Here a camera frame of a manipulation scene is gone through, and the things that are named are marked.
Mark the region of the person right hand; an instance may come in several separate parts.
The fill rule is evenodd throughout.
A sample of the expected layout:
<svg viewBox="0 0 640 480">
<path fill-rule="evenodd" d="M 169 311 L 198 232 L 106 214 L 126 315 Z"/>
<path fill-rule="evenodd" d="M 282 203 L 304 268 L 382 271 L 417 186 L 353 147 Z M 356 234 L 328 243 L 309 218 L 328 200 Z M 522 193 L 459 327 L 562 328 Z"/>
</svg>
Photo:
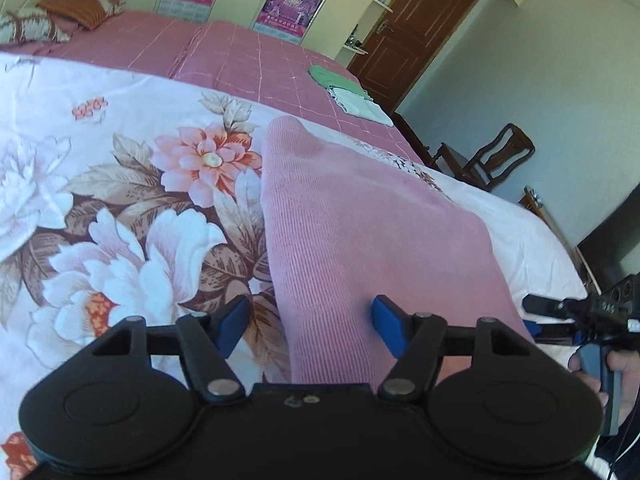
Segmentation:
<svg viewBox="0 0 640 480">
<path fill-rule="evenodd" d="M 634 409 L 639 392 L 640 359 L 637 351 L 611 351 L 606 358 L 608 368 L 612 372 L 622 373 L 622 390 L 620 390 L 620 422 L 624 422 Z M 568 360 L 570 371 L 597 393 L 603 406 L 608 404 L 608 395 L 601 390 L 597 378 L 586 374 L 580 367 L 580 359 L 574 353 Z"/>
</svg>

